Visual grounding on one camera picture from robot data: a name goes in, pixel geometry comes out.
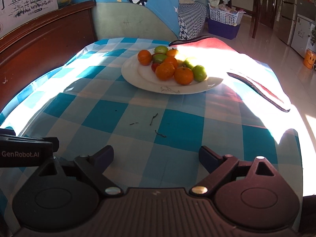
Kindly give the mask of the orange tangerine with stem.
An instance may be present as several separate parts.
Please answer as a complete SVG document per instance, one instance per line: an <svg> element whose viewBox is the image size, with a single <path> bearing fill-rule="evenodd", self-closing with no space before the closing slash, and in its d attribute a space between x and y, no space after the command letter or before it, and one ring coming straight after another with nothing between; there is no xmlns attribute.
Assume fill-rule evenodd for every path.
<svg viewBox="0 0 316 237"><path fill-rule="evenodd" d="M164 63L171 63L175 69L178 68L178 61L174 57L167 56L166 59L163 61Z"/></svg>

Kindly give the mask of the small orange tangerine front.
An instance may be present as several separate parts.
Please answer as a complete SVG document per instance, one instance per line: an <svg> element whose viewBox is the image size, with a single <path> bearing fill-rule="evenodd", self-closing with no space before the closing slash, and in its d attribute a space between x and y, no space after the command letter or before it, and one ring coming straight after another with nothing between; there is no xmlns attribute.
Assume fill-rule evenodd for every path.
<svg viewBox="0 0 316 237"><path fill-rule="evenodd" d="M166 56L175 58L179 51L177 49L170 49L166 52Z"/></svg>

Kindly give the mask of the lone green fruit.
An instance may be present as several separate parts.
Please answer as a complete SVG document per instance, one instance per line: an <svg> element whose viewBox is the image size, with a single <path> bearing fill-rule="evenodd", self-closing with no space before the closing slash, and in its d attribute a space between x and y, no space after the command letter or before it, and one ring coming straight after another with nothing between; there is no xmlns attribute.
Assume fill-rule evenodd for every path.
<svg viewBox="0 0 316 237"><path fill-rule="evenodd" d="M153 63L163 63L163 61L166 59L166 55L164 54L156 54L155 56L152 57Z"/></svg>

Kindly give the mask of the brown kiwi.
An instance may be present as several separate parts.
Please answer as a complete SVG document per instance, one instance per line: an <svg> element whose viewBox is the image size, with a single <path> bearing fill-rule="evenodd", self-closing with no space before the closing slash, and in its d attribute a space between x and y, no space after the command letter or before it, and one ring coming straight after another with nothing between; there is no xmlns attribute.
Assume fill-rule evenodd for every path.
<svg viewBox="0 0 316 237"><path fill-rule="evenodd" d="M178 68L183 67L183 61L182 60L178 59L177 63L178 63Z"/></svg>

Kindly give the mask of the blue checkered tablecloth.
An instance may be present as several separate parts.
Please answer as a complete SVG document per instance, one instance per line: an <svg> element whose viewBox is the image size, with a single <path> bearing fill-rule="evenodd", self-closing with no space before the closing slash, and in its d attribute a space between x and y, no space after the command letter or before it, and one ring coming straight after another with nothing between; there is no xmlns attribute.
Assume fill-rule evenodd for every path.
<svg viewBox="0 0 316 237"><path fill-rule="evenodd" d="M13 235L295 236L303 169L293 105L283 112L213 66L204 68L223 72L223 81L202 93L128 83L123 63L159 44L90 44L1 113L1 127L16 136L59 139L48 162L1 168L1 216ZM120 197L99 197L74 164L105 146L114 160L103 175L123 190ZM201 146L239 160L210 197L190 194L209 175Z"/></svg>

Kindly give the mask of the dark red wooden headboard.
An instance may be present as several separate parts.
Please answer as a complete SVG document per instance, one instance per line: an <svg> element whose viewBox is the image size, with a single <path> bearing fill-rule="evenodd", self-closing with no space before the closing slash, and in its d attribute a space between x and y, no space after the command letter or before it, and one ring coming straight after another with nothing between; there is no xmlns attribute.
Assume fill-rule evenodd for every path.
<svg viewBox="0 0 316 237"><path fill-rule="evenodd" d="M69 5L1 38L1 108L32 81L97 40L92 18L95 6L95 1Z"/></svg>

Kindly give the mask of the white ceramic plate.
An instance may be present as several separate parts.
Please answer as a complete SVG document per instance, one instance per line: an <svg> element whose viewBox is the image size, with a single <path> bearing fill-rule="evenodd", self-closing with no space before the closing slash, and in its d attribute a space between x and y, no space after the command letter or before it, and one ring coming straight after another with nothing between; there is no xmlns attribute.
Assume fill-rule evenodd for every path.
<svg viewBox="0 0 316 237"><path fill-rule="evenodd" d="M224 78L223 72L214 70L207 73L203 82L193 80L188 85L181 85L174 78L162 81L156 76L150 65L143 66L139 63L137 55L133 55L123 63L121 73L128 83L137 88L170 95L202 93L219 85Z"/></svg>

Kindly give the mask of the skim milk carton box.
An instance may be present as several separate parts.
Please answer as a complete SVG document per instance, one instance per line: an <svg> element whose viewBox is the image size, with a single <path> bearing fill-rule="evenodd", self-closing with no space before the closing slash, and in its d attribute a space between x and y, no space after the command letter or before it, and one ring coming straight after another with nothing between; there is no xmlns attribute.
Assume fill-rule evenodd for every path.
<svg viewBox="0 0 316 237"><path fill-rule="evenodd" d="M1 0L1 37L22 24L58 9L57 0Z"/></svg>

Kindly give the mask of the blue storage bin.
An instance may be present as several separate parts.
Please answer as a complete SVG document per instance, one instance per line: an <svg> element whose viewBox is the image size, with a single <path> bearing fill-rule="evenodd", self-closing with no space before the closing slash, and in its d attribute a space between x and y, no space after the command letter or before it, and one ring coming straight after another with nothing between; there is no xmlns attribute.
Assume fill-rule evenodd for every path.
<svg viewBox="0 0 316 237"><path fill-rule="evenodd" d="M228 24L224 24L221 22L217 22L211 19L207 19L207 24L208 24L208 32L210 34L220 36L229 40L234 39L238 31L240 29L240 25L237 26L232 26Z"/></svg>

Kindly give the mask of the orange smiley face stool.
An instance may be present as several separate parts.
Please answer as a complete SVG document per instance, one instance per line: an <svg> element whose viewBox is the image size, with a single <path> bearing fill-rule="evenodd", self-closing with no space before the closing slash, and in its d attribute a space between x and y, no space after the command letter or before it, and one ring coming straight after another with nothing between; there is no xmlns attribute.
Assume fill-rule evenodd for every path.
<svg viewBox="0 0 316 237"><path fill-rule="evenodd" d="M315 52L310 49L307 49L304 60L303 60L304 66L307 67L308 69L313 69L313 66L315 65L315 59L316 59Z"/></svg>

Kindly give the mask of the white plastic basket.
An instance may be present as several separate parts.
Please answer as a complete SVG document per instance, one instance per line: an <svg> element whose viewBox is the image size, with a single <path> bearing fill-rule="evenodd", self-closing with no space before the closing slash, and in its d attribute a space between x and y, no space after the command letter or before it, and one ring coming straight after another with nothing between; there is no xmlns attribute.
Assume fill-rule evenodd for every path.
<svg viewBox="0 0 316 237"><path fill-rule="evenodd" d="M220 4L219 7L209 6L209 18L213 21L230 26L237 26L245 13L244 10L234 10L226 5Z"/></svg>

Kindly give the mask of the small white fridge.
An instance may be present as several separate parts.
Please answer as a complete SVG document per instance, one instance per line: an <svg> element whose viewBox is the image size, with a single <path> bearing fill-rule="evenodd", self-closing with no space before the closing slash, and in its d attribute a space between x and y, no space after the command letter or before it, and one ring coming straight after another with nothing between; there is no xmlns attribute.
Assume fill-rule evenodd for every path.
<svg viewBox="0 0 316 237"><path fill-rule="evenodd" d="M308 49L315 52L315 21L297 14L291 47L303 58Z"/></svg>

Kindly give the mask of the blue and green cushion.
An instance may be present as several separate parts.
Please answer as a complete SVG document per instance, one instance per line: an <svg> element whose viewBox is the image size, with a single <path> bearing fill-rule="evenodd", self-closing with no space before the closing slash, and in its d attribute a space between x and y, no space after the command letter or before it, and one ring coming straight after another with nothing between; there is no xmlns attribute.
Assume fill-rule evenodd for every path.
<svg viewBox="0 0 316 237"><path fill-rule="evenodd" d="M98 40L140 38L174 41L179 38L179 0L95 1L92 19Z"/></svg>

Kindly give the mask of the silver refrigerator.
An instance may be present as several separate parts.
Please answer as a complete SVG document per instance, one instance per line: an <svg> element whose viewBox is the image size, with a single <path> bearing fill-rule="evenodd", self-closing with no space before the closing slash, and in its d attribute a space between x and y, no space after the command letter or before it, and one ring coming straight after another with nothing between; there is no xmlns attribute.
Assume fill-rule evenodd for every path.
<svg viewBox="0 0 316 237"><path fill-rule="evenodd" d="M315 20L315 0L278 1L275 17L276 35L286 45L291 45L298 14Z"/></svg>

